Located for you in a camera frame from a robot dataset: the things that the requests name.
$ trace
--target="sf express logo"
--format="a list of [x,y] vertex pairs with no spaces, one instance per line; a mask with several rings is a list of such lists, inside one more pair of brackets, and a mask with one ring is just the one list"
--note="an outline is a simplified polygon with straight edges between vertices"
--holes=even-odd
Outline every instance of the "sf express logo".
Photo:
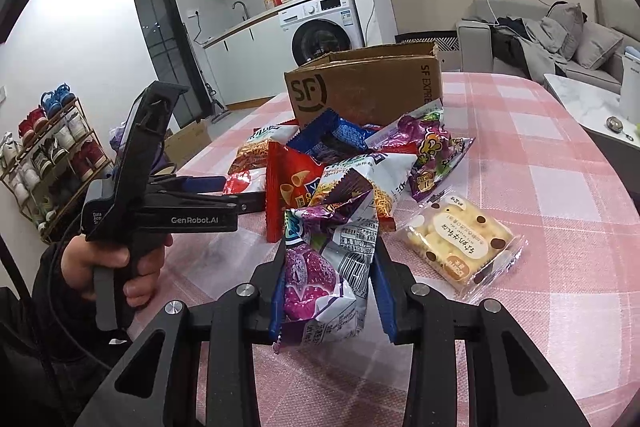
[[298,109],[303,112],[316,112],[326,105],[326,85],[322,76],[294,80],[291,83]]

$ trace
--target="pink checkered tablecloth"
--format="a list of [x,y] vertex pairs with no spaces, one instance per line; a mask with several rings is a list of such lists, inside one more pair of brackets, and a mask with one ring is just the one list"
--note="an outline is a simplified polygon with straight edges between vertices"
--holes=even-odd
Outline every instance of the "pink checkered tablecloth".
[[[507,307],[591,425],[609,427],[640,386],[638,212],[591,139],[541,86],[498,74],[442,76],[447,128],[478,138],[446,185],[529,240],[519,264],[484,296]],[[254,128],[290,118],[286,93],[276,96],[180,173],[225,174]],[[408,220],[415,209],[404,198],[397,220]],[[216,299],[273,256],[277,245],[264,239],[264,214],[242,216],[239,224],[234,233],[175,237],[158,295],[136,318],[133,334],[167,301],[191,306]],[[451,295],[401,243],[391,236],[385,242],[417,280]],[[263,426],[402,425],[412,350],[389,343],[369,295],[365,329],[355,339],[280,355],[254,347]],[[467,425],[463,346],[458,386],[458,424]],[[201,419],[203,411],[201,393]]]

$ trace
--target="blue snack bag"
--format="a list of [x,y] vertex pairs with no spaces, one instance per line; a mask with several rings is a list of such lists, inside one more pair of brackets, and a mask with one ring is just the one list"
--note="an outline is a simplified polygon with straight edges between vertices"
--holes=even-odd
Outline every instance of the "blue snack bag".
[[327,109],[292,138],[287,147],[331,165],[366,153],[369,148],[365,140],[374,133]]

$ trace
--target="cardboard box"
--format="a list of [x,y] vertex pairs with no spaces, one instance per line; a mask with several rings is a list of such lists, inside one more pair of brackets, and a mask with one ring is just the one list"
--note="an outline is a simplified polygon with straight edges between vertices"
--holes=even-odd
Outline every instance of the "cardboard box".
[[211,143],[206,120],[190,123],[164,141],[164,154],[178,169]]
[[386,126],[442,96],[432,42],[329,53],[285,73],[293,112],[304,127],[327,108],[345,120]]

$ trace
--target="washing machine door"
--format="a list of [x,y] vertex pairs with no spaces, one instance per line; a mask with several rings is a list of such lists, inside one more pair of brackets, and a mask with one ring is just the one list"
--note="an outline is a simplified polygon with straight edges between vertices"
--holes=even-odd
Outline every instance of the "washing machine door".
[[293,58],[299,66],[329,52],[351,49],[351,39],[344,29],[325,19],[305,22],[293,35]]

